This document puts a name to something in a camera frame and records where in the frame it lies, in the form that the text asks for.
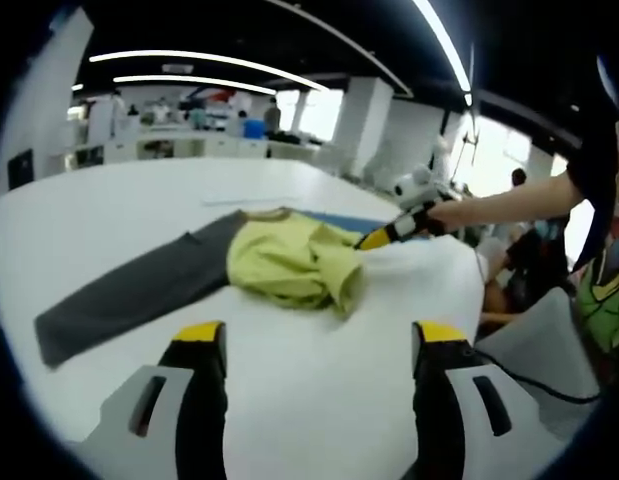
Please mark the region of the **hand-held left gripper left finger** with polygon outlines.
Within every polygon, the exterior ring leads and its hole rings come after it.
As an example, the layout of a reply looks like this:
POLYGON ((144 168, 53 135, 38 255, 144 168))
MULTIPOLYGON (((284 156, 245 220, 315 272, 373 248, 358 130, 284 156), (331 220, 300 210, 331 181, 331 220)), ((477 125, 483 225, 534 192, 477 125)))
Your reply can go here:
POLYGON ((182 329, 103 402, 82 461, 100 479, 225 478, 226 375, 224 323, 182 329))

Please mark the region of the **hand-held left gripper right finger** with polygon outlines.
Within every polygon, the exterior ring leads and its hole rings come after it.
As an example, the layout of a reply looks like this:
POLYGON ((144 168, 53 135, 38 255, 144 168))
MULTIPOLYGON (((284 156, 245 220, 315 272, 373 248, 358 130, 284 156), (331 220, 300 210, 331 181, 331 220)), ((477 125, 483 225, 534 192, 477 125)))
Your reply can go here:
POLYGON ((412 325, 418 479, 534 479, 564 447, 538 402, 449 325, 412 325))

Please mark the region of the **person's right hand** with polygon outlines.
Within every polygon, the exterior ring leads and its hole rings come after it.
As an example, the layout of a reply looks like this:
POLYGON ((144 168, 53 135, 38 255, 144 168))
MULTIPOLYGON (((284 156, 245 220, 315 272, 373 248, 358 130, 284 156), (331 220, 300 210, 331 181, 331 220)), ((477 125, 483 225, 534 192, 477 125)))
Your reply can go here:
POLYGON ((455 232, 464 228, 470 220, 467 211, 468 204, 460 201, 446 201, 436 203, 428 211, 432 221, 440 223, 446 233, 455 232))

